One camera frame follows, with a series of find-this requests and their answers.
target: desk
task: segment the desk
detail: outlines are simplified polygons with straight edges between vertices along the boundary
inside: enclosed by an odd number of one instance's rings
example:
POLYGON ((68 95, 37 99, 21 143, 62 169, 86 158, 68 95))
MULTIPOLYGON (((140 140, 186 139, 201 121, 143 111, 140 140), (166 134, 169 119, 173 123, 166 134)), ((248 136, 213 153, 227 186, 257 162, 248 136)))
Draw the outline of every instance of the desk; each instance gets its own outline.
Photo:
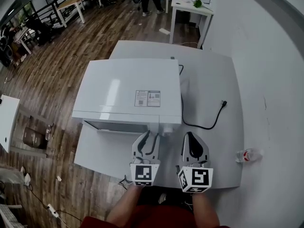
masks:
POLYGON ((32 156, 38 156, 42 158, 46 158, 46 154, 39 153, 36 151, 28 151, 20 148, 16 148, 11 146, 11 141, 17 141, 23 143, 21 139, 14 138, 14 128, 15 128, 15 120, 17 113, 21 113, 26 117, 30 118, 33 116, 40 121, 45 122, 48 125, 53 126, 53 122, 50 120, 31 112, 29 109, 20 104, 20 100, 16 98, 12 98, 6 95, 1 96, 2 103, 0 104, 0 144, 5 149, 7 153, 10 151, 18 152, 21 154, 27 154, 32 156))
MULTIPOLYGON (((214 168, 212 188, 238 187, 242 165, 235 162, 235 152, 244 149, 243 114, 234 65, 230 57, 213 52, 144 41, 119 41, 110 59, 175 57, 184 65, 181 93, 184 98, 185 119, 193 124, 212 126, 221 107, 228 102, 212 130, 202 130, 184 124, 171 136, 161 138, 160 168, 155 185, 180 188, 175 165, 181 155, 186 132, 200 136, 209 147, 211 167, 214 168)), ((91 170, 120 179, 130 174, 132 144, 137 135, 98 133, 83 126, 75 163, 91 170)))
POLYGON ((65 0, 63 3, 61 3, 61 4, 59 5, 59 7, 57 7, 57 9, 56 9, 56 10, 57 10, 57 14, 58 14, 58 16, 60 17, 60 20, 61 20, 62 24, 64 25, 64 27, 67 27, 67 24, 66 24, 66 22, 65 22, 65 20, 64 20, 64 18, 63 18, 63 16, 62 16, 60 10, 61 10, 61 9, 64 9, 64 8, 67 8, 67 7, 69 7, 69 6, 72 6, 72 5, 75 5, 75 6, 76 6, 82 23, 83 23, 83 24, 85 23, 85 19, 84 19, 82 13, 81 13, 81 9, 80 9, 80 7, 79 7, 79 3, 81 3, 82 9, 85 10, 85 7, 84 7, 84 5, 83 5, 83 3, 82 3, 82 0, 65 0))
POLYGON ((24 46, 24 48, 27 50, 27 52, 29 54, 32 54, 31 51, 29 50, 29 48, 27 47, 27 45, 24 43, 23 41, 23 37, 25 36, 26 33, 28 33, 30 29, 28 27, 24 27, 22 30, 19 30, 16 34, 15 34, 15 40, 14 42, 16 42, 17 44, 22 44, 24 46))
POLYGON ((186 11, 186 12, 190 12, 190 13, 197 13, 200 15, 205 15, 207 16, 205 25, 204 25, 204 29, 201 33, 201 36, 199 38, 199 42, 198 42, 198 49, 200 49, 200 47, 202 46, 202 44, 204 43, 212 16, 213 16, 213 11, 211 11, 210 9, 207 9, 205 7, 200 7, 200 8, 196 8, 193 6, 193 2, 190 0, 189 3, 185 2, 186 0, 172 0, 171 6, 173 7, 173 11, 172 11, 172 19, 171 19, 171 31, 170 31, 170 44, 173 43, 173 35, 174 35, 174 27, 175 27, 175 17, 176 17, 176 10, 181 10, 181 11, 186 11))

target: red object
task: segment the red object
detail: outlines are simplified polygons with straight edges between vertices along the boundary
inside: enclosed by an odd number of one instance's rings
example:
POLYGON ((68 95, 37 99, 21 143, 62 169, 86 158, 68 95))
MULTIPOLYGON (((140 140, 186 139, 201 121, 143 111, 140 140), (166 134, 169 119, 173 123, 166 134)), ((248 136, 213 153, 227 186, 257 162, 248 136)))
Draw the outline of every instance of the red object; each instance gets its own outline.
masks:
MULTIPOLYGON (((194 216, 176 206, 137 206, 125 228, 196 228, 194 216)), ((85 217, 80 228, 117 228, 108 222, 85 217)))

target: ceiling light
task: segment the ceiling light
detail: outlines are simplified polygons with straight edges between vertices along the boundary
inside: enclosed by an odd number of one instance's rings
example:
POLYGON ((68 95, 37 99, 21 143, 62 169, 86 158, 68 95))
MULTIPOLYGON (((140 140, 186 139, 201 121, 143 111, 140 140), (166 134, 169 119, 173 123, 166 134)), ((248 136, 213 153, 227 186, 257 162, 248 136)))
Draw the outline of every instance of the ceiling light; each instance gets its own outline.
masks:
POLYGON ((13 11, 14 11, 14 9, 13 9, 11 12, 9 12, 9 15, 10 15, 13 11))

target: plastic water bottle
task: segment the plastic water bottle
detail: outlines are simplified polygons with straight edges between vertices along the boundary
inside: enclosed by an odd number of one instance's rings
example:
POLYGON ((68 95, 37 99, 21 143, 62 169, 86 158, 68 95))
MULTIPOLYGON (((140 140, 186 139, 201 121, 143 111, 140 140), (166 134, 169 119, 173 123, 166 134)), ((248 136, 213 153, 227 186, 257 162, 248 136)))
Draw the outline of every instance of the plastic water bottle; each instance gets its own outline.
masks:
POLYGON ((238 151, 236 153, 236 162, 254 162, 258 159, 262 158, 262 154, 260 150, 257 149, 246 149, 242 151, 238 151))

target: person's arm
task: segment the person's arm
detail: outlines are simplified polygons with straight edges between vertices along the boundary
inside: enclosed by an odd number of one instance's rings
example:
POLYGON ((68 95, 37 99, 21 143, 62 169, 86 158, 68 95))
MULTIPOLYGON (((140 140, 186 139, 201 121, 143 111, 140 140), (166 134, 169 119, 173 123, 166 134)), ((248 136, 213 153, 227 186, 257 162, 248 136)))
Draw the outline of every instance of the person's arm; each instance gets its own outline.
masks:
POLYGON ((133 214, 142 189, 142 187, 131 185, 110 211, 106 221, 118 227, 125 226, 133 214))
POLYGON ((204 193, 194 193, 192 203, 194 219, 198 228, 219 227, 218 215, 204 193))

